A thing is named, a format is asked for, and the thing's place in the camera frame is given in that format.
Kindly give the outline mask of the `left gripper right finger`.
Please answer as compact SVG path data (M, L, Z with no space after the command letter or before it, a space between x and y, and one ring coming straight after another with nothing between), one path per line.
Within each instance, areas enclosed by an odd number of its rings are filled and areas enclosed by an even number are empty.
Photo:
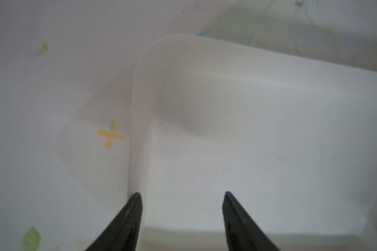
M222 214L229 251L279 251L229 191L225 193Z

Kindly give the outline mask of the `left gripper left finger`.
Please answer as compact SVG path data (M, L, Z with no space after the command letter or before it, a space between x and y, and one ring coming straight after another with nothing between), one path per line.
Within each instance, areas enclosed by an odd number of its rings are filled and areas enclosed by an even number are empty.
M136 192L86 251L135 251L142 210L141 194Z

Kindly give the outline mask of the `white rectangular tray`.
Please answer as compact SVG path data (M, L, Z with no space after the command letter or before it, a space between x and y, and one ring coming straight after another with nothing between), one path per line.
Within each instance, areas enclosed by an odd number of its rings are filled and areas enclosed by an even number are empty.
M225 251L231 192L282 250L377 251L377 72L189 35L133 84L140 251Z

